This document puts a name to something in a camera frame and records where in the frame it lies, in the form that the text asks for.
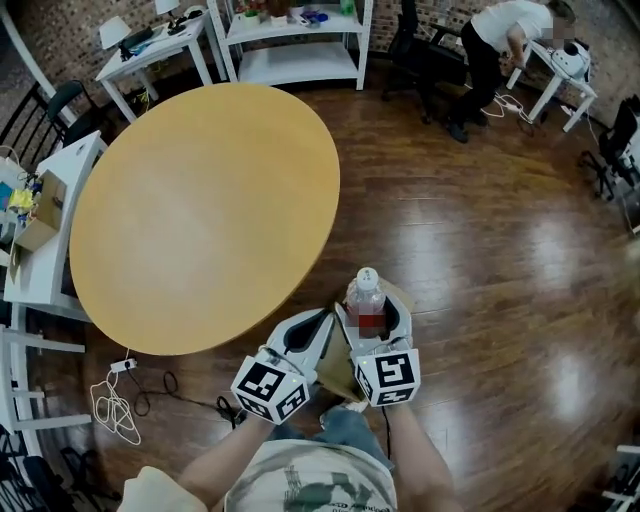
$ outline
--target black cable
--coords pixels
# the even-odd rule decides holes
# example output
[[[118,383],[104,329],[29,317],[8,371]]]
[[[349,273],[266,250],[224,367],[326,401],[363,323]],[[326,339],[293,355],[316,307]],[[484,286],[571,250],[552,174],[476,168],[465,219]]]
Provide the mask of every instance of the black cable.
[[[147,416],[149,412],[151,412],[151,402],[149,401],[149,396],[170,396],[171,398],[175,398],[176,400],[180,400],[182,402],[187,402],[190,404],[196,404],[201,407],[208,407],[209,409],[213,409],[216,411],[223,419],[227,420],[231,423],[231,428],[235,429],[238,424],[241,423],[241,418],[238,417],[238,414],[234,411],[234,409],[229,405],[227,399],[223,396],[219,396],[216,400],[216,405],[208,404],[206,402],[198,402],[197,400],[191,400],[190,398],[184,398],[178,394],[178,379],[173,374],[173,372],[166,371],[162,376],[162,383],[164,384],[164,391],[147,391],[144,389],[137,379],[131,373],[131,370],[127,368],[127,374],[131,377],[131,380],[138,387],[138,394],[136,395],[135,400],[133,401],[133,412],[136,413],[137,416],[141,418]],[[145,404],[145,409],[140,411],[140,401]]]
[[[384,407],[382,408],[382,415],[387,424],[387,459],[391,460],[391,427],[389,426],[389,418],[387,418],[387,411]]]

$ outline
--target black chair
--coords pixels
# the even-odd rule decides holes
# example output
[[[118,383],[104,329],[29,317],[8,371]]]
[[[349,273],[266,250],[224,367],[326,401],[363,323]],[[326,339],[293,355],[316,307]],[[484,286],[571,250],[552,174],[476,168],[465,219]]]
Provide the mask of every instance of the black chair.
[[[605,160],[604,166],[600,165],[591,151],[585,151],[580,155],[578,165],[595,170],[597,178],[600,180],[600,189],[596,192],[596,197],[602,196],[605,186],[610,194],[607,201],[611,201],[615,197],[611,183],[607,178],[608,172],[623,178],[630,187],[633,188],[634,186],[634,174],[638,176],[638,171],[635,169],[633,159],[631,167],[627,167],[621,161],[621,157],[631,141],[631,137],[638,130],[638,118],[636,116],[640,116],[640,99],[637,96],[633,96],[620,104],[613,128],[603,132],[598,139],[600,155]]]
[[[73,498],[62,488],[63,478],[56,475],[42,457],[25,457],[24,470],[38,497],[50,512],[73,512]]]
[[[29,89],[0,132],[0,145],[15,149],[28,171],[51,155],[67,128],[59,117],[47,116],[48,105],[38,89],[37,83]]]
[[[89,459],[97,457],[95,451],[90,450],[80,455],[73,448],[64,448],[60,454],[73,478],[73,483],[68,490],[62,487],[62,477],[53,473],[47,461],[42,457],[33,456],[24,459],[24,468],[29,475],[29,480],[49,510],[52,512],[76,510],[73,508],[74,497],[82,501],[81,496],[84,496],[98,511],[103,509],[96,501],[96,497],[113,501],[122,499],[119,493],[104,491],[95,483],[91,483],[91,481],[97,482],[100,479],[95,467],[89,461]]]
[[[416,89],[424,107],[422,121],[425,124],[431,123],[433,118],[429,98],[435,91],[435,85],[438,82],[464,85],[467,79],[464,57],[440,46],[445,35],[460,37],[460,32],[435,23],[429,26],[436,30],[430,41],[416,38],[419,22],[415,0],[402,0],[398,31],[388,50],[393,67],[382,92],[382,99],[389,101],[390,92]]]
[[[56,94],[49,101],[49,107],[47,108],[49,119],[57,118],[63,108],[82,94],[84,94],[89,103],[89,110],[82,114],[71,126],[59,132],[63,138],[64,146],[69,146],[82,137],[100,129],[105,122],[113,127],[111,120],[93,102],[79,80],[71,80],[58,88]]]
[[[35,490],[16,470],[20,467],[19,460],[26,455],[22,435],[12,436],[0,425],[0,510],[27,511],[39,506]]]

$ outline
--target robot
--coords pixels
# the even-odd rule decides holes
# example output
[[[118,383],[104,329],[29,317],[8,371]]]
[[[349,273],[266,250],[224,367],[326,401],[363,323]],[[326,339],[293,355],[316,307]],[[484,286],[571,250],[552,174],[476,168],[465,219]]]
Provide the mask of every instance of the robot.
[[[280,425],[307,403],[336,320],[351,348],[355,379],[371,405],[413,399],[420,387],[420,363],[412,347],[411,315],[400,299],[387,293],[384,340],[360,338],[343,306],[336,303],[334,309],[314,309],[284,320],[255,357],[245,358],[231,385],[244,410]]]
[[[408,402],[420,387],[420,362],[418,350],[413,348],[411,314],[397,296],[390,292],[386,295],[385,340],[381,336],[361,338],[359,327],[352,325],[344,307],[334,305],[351,347],[356,381],[374,407]]]
[[[563,78],[589,82],[591,55],[585,46],[573,41],[567,43],[564,49],[556,50],[551,54],[551,63]]]
[[[280,425],[307,403],[334,322],[327,309],[305,311],[280,322],[256,356],[245,358],[231,385],[240,406]]]

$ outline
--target table top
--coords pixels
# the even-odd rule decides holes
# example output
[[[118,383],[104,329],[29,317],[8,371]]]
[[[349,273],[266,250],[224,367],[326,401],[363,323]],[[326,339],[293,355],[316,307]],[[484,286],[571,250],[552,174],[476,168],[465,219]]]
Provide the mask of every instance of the table top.
[[[100,81],[117,75],[132,73],[137,69],[173,55],[175,50],[187,46],[191,41],[200,36],[204,29],[207,16],[208,11],[205,10],[202,16],[192,20],[187,20],[184,23],[186,28],[179,34],[175,34],[173,36],[170,36],[167,33],[169,23],[165,23],[164,25],[154,28],[154,30],[157,30],[159,33],[154,38],[145,42],[145,44],[151,43],[148,47],[146,47],[140,54],[131,57],[129,60],[124,62],[120,58],[120,50],[116,50],[100,70],[100,73],[96,76],[96,80]]]
[[[55,294],[60,293],[73,211],[82,185],[91,173],[98,151],[103,147],[100,132],[94,132],[38,165],[38,173],[50,170],[67,186],[60,229],[37,251],[23,251],[15,281],[7,272],[5,301],[51,304]]]
[[[307,275],[339,189],[331,135],[294,96],[238,83],[176,96],[125,129],[80,196],[70,245],[80,302],[139,352],[229,341]]]

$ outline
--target cardboard box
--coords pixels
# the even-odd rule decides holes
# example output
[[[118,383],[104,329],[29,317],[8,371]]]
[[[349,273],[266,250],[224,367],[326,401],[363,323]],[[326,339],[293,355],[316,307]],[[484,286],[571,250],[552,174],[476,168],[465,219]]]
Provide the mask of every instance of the cardboard box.
[[[42,195],[38,201],[37,216],[25,228],[16,228],[13,243],[35,251],[48,242],[60,229],[62,205],[67,186],[51,171],[40,175]]]
[[[415,301],[406,292],[382,278],[380,286],[384,292],[396,295],[409,310],[409,313],[413,312]],[[340,324],[336,321],[325,355],[316,366],[318,382],[323,388],[335,395],[353,402],[361,402],[365,396],[353,376],[353,365],[349,358],[350,352],[351,347],[344,337]]]

